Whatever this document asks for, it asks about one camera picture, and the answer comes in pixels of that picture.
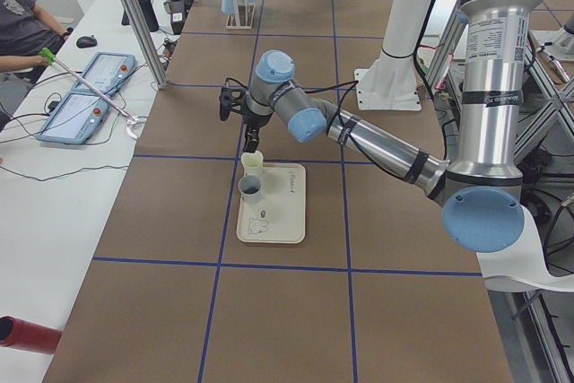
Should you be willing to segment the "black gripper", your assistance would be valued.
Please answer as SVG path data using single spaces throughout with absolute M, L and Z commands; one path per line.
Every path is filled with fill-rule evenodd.
M 241 94 L 240 112 L 246 125 L 243 152 L 254 153 L 259 145 L 259 129 L 269 122 L 272 109 L 255 100 L 249 91 Z

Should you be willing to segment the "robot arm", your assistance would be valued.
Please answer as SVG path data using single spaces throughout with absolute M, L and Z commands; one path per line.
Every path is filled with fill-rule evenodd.
M 458 0 L 456 22 L 468 28 L 453 158 L 438 157 L 439 126 L 431 101 L 416 91 L 416 51 L 435 0 L 394 0 L 375 62 L 356 81 L 383 109 L 351 113 L 345 91 L 331 101 L 304 90 L 295 64 L 280 50 L 257 61 L 249 86 L 233 102 L 246 125 L 245 150 L 279 118 L 301 143 L 326 135 L 387 175 L 420 188 L 442 209 L 447 232 L 475 252 L 498 252 L 533 229 L 520 202 L 515 163 L 530 13 L 543 0 Z

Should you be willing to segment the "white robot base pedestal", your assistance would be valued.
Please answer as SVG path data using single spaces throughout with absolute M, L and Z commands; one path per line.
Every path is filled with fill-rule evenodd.
M 419 111 L 415 50 L 431 0 L 393 0 L 378 59 L 357 69 L 360 110 Z

